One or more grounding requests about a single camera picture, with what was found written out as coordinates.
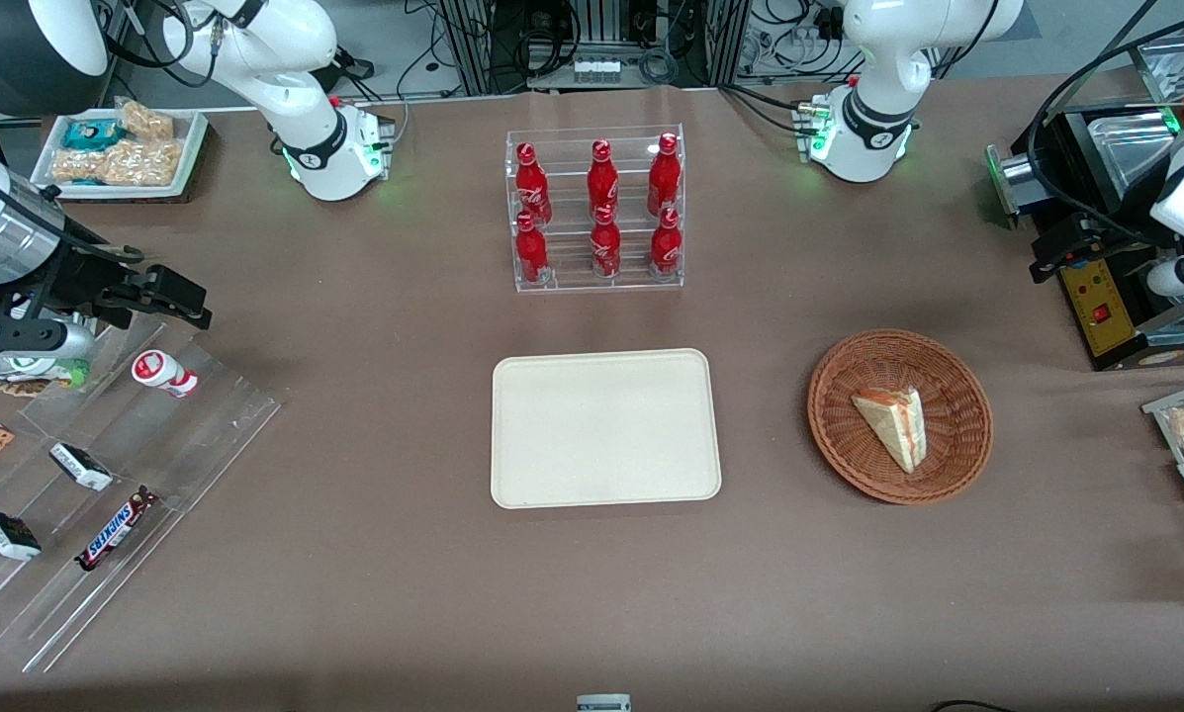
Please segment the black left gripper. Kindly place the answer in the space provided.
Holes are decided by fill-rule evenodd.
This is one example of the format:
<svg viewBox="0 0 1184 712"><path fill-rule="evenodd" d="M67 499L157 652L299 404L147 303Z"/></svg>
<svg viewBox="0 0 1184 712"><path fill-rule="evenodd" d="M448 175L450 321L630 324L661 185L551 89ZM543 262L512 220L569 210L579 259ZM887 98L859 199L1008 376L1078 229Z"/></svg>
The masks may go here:
<svg viewBox="0 0 1184 712"><path fill-rule="evenodd" d="M1158 193L1130 193L1112 211L1106 211L1108 206L1103 200L1093 204L1094 218L1083 212L1044 218L1041 242L1031 244L1034 283L1043 284L1063 269L1079 269L1126 249L1153 246L1176 251L1180 242L1178 235L1148 214L1157 198Z"/></svg>

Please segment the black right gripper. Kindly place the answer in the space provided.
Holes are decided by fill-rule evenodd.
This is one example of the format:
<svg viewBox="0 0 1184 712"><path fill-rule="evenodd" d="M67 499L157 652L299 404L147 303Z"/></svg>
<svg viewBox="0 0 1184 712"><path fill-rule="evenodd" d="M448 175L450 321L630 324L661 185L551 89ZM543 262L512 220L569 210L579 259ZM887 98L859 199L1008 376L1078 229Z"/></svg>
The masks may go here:
<svg viewBox="0 0 1184 712"><path fill-rule="evenodd" d="M81 312L126 328L127 312L147 312L184 320L198 331L211 328L207 289L170 267L152 265L152 297L146 297L144 275L135 269L142 251L114 246L81 222L67 222L57 237L54 254L34 275L30 317Z"/></svg>

